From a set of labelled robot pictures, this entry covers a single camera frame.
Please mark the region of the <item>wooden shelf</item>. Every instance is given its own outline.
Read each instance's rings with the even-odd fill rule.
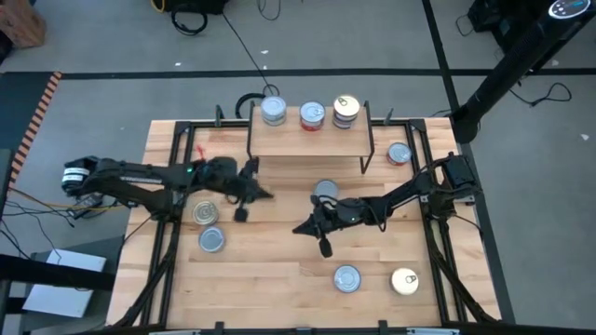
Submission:
[[[325,122],[318,131],[300,125],[300,107],[288,107],[286,122],[272,127],[261,116],[261,107],[251,108],[247,152],[250,156],[365,157],[372,154],[373,134],[368,102],[361,107],[350,129],[333,124],[333,108],[325,108]]]

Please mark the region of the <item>can with red label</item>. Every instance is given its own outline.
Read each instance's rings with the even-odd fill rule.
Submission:
[[[300,106],[300,124],[304,130],[317,131],[323,127],[325,107],[316,101]]]
[[[393,143],[387,150],[387,161],[394,166],[402,166],[412,159],[412,150],[404,143]]]
[[[360,103],[350,95],[339,96],[333,102],[333,124],[340,129],[350,129],[358,117]]]

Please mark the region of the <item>red wire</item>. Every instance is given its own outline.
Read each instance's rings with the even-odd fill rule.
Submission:
[[[202,146],[197,145],[196,146],[196,150],[198,151],[198,155],[201,157],[201,159],[205,159],[205,149],[203,149]]]

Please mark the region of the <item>silver can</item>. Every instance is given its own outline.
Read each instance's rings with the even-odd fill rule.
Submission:
[[[286,101],[280,97],[266,97],[261,101],[261,116],[269,126],[279,126],[286,121]]]
[[[336,118],[333,118],[333,124],[340,129],[352,128],[352,122],[344,122],[344,121],[340,121]]]
[[[394,166],[402,166],[412,159],[412,150],[404,143],[396,142],[387,150],[387,161]]]
[[[209,227],[198,237],[198,244],[206,252],[220,251],[225,244],[224,232],[217,227]]]
[[[201,201],[193,209],[193,218],[200,225],[212,225],[219,217],[217,207],[210,201]]]
[[[318,196],[327,195],[332,198],[337,198],[337,195],[339,194],[339,187],[337,187],[335,181],[320,180],[317,182],[317,185],[315,186],[315,192],[313,194]]]
[[[333,123],[341,129],[350,129],[358,117],[360,103],[350,95],[339,96],[333,102]]]
[[[300,106],[300,124],[303,129],[316,131],[323,127],[325,107],[316,101],[309,101]]]
[[[335,287],[344,293],[357,291],[361,281],[360,272],[352,265],[340,266],[333,276]]]

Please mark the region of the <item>wooden table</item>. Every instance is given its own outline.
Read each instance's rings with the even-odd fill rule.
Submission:
[[[167,164],[174,124],[152,123],[144,164]],[[213,328],[216,321],[225,322],[226,328],[377,327],[382,319],[390,327],[439,325],[417,202],[398,209],[385,233],[361,225],[330,234],[334,254],[327,260],[320,256],[315,238],[291,233],[312,211],[309,195],[320,179],[335,180],[343,198],[385,194],[412,177],[410,165],[393,167],[385,157],[390,143],[407,142],[404,130],[374,127],[373,131],[375,155],[366,175],[360,174],[359,162],[353,158],[262,158],[258,180],[275,199],[249,205],[247,223],[233,222],[235,207],[220,194],[193,194],[183,214],[168,328]],[[427,119],[427,134],[435,159],[456,152],[448,119]],[[245,128],[201,128],[195,144],[206,149],[208,158],[229,155],[243,165],[246,139]],[[415,140],[424,165],[417,135]],[[220,210],[218,226],[225,233],[226,246],[216,254],[201,251],[197,244],[202,228],[193,222],[190,212],[201,200],[213,201]],[[475,221],[473,208],[463,204],[456,208],[460,216]],[[147,216],[144,209],[134,209],[127,234]],[[460,278],[484,309],[499,317],[477,229],[457,218],[449,223]],[[150,222],[123,247],[108,323],[122,317],[144,286],[155,232],[156,223]],[[169,235],[164,238],[167,245]],[[342,264],[353,264],[362,274],[362,285],[355,293],[344,294],[333,286],[332,274]],[[414,269],[419,275],[420,287],[412,296],[400,296],[389,286],[390,274],[400,267]],[[450,316],[455,319],[451,288],[443,282]],[[158,305],[156,299],[154,322]]]

